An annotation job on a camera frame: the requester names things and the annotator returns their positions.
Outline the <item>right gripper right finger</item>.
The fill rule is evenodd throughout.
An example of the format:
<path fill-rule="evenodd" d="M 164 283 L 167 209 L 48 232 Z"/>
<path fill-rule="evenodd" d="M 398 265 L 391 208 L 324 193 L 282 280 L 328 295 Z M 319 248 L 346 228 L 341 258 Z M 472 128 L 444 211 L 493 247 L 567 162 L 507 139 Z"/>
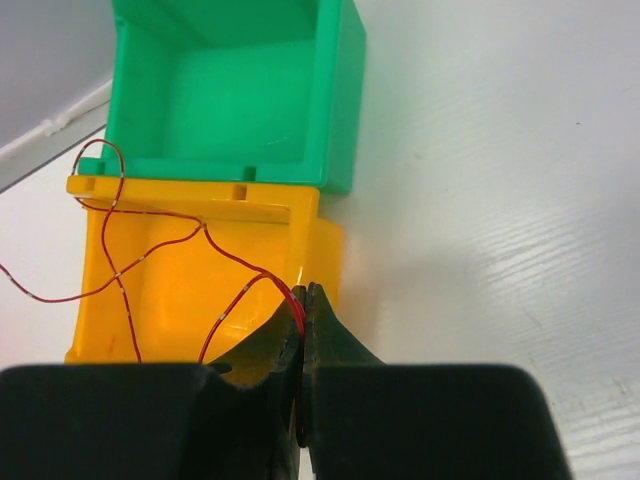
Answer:
<path fill-rule="evenodd" d="M 305 295 L 302 442 L 320 479 L 568 479 L 542 389 L 504 364 L 387 364 Z"/>

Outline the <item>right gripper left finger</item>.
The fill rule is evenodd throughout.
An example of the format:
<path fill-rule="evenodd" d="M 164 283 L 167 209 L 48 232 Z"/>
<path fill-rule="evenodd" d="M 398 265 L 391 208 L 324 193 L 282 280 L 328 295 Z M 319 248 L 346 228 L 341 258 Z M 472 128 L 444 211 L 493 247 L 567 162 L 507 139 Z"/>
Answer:
<path fill-rule="evenodd" d="M 5 479 L 295 479 L 290 307 L 205 364 L 26 365 L 1 374 Z"/>

